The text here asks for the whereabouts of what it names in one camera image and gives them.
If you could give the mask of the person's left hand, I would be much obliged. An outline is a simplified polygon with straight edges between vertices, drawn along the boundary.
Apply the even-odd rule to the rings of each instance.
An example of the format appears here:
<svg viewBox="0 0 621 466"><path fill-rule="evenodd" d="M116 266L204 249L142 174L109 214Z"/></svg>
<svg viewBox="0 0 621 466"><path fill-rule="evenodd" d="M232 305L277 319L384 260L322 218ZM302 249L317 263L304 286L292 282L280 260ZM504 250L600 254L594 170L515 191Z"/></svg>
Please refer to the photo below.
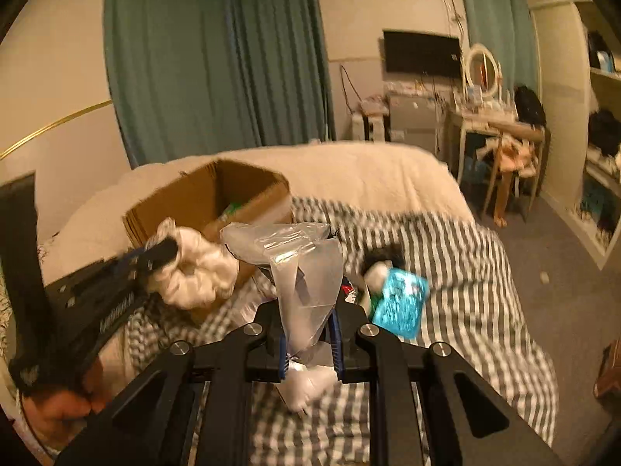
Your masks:
<svg viewBox="0 0 621 466"><path fill-rule="evenodd" d="M97 358L84 374L78 392L49 387L21 398L25 420L43 445L53 449L68 445L85 419L99 414L111 402L103 374L102 362Z"/></svg>

